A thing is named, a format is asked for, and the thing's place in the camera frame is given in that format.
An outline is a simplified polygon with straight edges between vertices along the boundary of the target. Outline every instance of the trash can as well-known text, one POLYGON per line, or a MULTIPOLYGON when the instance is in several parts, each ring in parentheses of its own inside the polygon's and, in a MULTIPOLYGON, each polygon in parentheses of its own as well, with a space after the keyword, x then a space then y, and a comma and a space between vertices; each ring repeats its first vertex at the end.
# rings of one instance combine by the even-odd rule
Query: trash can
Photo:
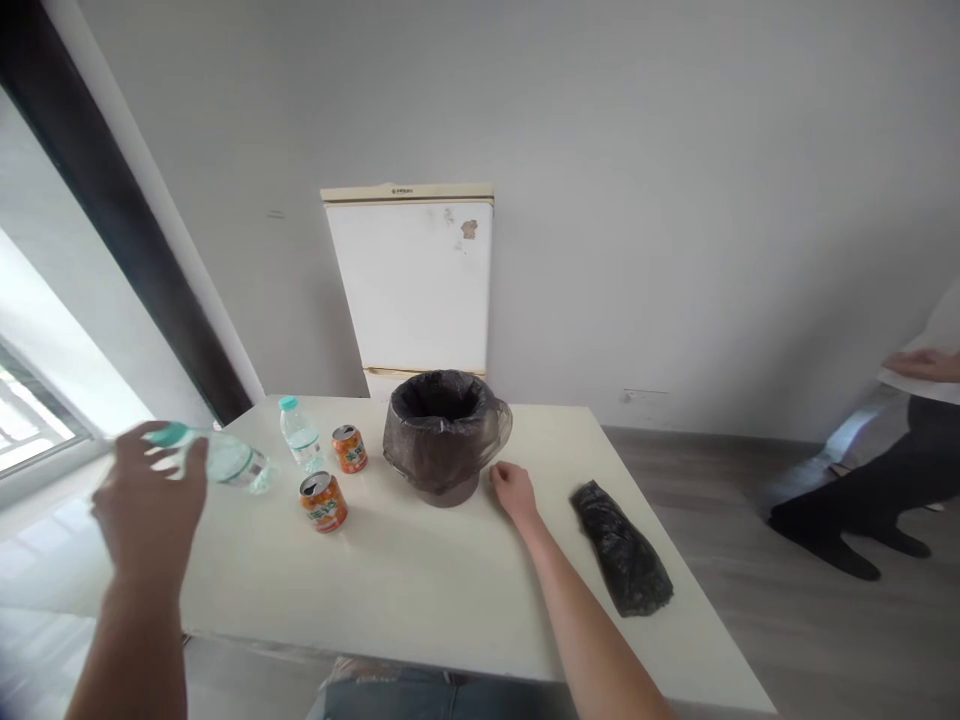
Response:
POLYGON ((432 370, 391 394, 383 456, 425 502, 453 507, 473 495, 512 428, 509 406, 480 378, 432 370))

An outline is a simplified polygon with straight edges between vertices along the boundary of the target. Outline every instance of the freezer door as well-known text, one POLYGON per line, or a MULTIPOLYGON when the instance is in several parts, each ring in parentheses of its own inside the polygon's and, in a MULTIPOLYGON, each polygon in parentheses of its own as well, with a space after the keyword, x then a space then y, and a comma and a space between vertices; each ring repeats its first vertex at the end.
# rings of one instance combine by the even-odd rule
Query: freezer door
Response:
POLYGON ((483 372, 492 204, 326 210, 364 367, 483 372))

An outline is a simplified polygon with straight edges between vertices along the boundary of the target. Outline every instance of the can lid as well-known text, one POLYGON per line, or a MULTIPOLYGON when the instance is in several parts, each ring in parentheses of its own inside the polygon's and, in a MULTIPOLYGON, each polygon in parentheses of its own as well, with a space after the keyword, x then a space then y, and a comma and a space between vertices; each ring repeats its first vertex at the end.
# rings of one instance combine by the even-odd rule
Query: can lid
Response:
POLYGON ((333 431, 333 439, 337 441, 348 440, 352 438, 356 432, 357 429, 353 425, 341 425, 333 431))
POLYGON ((183 436, 187 434, 186 425, 178 422, 167 423, 165 428, 160 430, 154 430, 153 432, 147 433, 146 438, 148 442, 152 442, 154 445, 160 447, 173 447, 178 442, 183 439, 183 436))
POLYGON ((313 497, 318 493, 322 493, 327 489, 327 485, 330 484, 330 480, 332 478, 333 475, 328 473, 326 470, 321 470, 318 473, 314 473, 300 483, 300 494, 303 497, 313 497))

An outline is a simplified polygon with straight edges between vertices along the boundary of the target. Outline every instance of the refrigerator top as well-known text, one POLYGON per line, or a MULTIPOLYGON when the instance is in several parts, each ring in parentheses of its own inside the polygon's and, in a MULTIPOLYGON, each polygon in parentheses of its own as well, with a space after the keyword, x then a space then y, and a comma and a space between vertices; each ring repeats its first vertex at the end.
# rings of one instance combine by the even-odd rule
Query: refrigerator top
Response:
POLYGON ((372 187, 327 188, 320 191, 320 197, 325 207, 405 202, 487 202, 493 205, 493 184, 395 185, 387 183, 372 187))

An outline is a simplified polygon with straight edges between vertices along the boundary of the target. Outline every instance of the orange soda can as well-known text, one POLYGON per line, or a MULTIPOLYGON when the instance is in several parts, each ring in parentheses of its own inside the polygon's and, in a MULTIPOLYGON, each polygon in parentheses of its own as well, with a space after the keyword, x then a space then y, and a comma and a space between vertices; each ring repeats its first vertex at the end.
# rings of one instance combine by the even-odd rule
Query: orange soda can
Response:
POLYGON ((300 505, 317 532, 333 532, 347 519, 347 502, 337 478, 318 472, 300 483, 300 505))
POLYGON ((360 472, 367 464, 363 438, 353 425, 341 425, 333 431, 333 450, 340 460, 340 469, 348 475, 360 472))

